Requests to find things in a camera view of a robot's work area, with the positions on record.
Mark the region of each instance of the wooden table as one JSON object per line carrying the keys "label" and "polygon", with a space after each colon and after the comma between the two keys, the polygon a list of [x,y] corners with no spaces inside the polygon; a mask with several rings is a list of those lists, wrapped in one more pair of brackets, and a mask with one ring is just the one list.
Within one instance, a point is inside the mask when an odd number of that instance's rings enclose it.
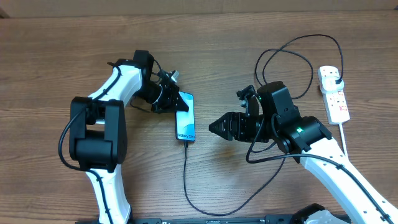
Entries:
{"label": "wooden table", "polygon": [[[111,74],[106,62],[132,58],[136,49],[149,50],[166,70],[179,70],[181,90],[195,96],[197,140],[189,145],[187,165],[193,203],[208,212],[237,208],[280,161],[247,164],[249,144],[225,141],[211,134],[208,125],[225,112],[243,111],[235,93],[254,83],[254,64],[263,50],[314,33],[332,35],[343,49],[349,158],[398,206],[396,11],[1,19],[0,223],[73,223],[97,217],[87,176],[62,165],[57,143],[72,98],[97,90]],[[315,70],[321,65],[340,68],[330,39],[302,39],[289,49],[308,57]],[[310,70],[303,60],[279,54],[266,75],[269,81],[283,80],[295,96],[306,88]],[[316,75],[310,91],[294,103],[302,116],[316,116],[340,141],[338,127],[327,122]],[[183,146],[175,139],[174,115],[128,107],[126,122],[123,179],[134,216],[208,218],[191,208],[183,194]],[[67,142],[63,148],[69,158]],[[258,157],[280,153],[273,149]],[[274,181],[231,217],[293,213],[314,202],[344,212],[312,174],[289,159]]]}

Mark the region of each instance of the smartphone screen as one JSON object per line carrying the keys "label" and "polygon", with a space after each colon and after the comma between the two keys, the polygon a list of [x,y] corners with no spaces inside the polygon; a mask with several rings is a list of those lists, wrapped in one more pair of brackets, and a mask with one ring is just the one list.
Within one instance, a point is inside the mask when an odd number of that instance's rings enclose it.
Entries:
{"label": "smartphone screen", "polygon": [[188,105],[188,112],[177,111],[175,113],[175,137],[179,140],[195,140],[195,118],[193,115],[193,95],[180,92],[180,96]]}

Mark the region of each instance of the robotic arm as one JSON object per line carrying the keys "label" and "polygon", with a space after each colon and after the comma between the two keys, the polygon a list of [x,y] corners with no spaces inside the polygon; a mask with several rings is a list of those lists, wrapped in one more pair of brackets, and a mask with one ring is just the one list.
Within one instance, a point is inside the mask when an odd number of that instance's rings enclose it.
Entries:
{"label": "robotic arm", "polygon": [[[124,108],[131,98],[146,100],[155,113],[189,109],[176,85],[178,71],[167,73],[159,66],[160,83],[150,80],[154,62],[148,51],[137,50],[132,60],[119,59],[111,64],[113,73],[98,91],[72,100],[70,115],[77,117],[70,125],[69,153],[93,184],[99,223],[132,221],[121,175],[127,151]],[[104,131],[89,130],[87,125],[93,124],[103,124]]]}
{"label": "robotic arm", "polygon": [[[209,130],[230,141],[235,138],[251,142],[246,156],[248,163],[293,157],[321,181],[354,223],[398,223],[398,210],[347,160],[331,132],[319,120],[300,116],[282,82],[268,83],[257,92],[248,86],[237,95],[246,112],[226,113],[210,124]],[[270,139],[286,155],[250,160],[254,143]],[[320,222],[319,217],[307,216],[304,223],[327,223],[327,220]]]}

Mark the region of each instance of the wall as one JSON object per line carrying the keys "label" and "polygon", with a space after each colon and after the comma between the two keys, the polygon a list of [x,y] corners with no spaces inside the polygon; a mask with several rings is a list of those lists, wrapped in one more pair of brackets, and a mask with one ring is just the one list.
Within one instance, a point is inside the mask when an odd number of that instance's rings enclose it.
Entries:
{"label": "wall", "polygon": [[3,17],[391,10],[397,0],[0,0]]}

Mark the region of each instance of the power strip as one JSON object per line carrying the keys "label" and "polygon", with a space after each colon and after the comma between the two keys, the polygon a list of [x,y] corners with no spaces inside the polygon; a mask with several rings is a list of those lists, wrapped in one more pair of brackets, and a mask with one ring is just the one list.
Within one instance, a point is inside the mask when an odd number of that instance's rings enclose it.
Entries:
{"label": "power strip", "polygon": [[341,133],[341,142],[346,157],[347,148],[343,132],[343,123],[350,119],[346,97],[344,95],[344,82],[336,84],[335,80],[340,78],[339,71],[333,66],[322,66],[318,69],[320,89],[325,103],[326,115],[329,124],[338,124]]}

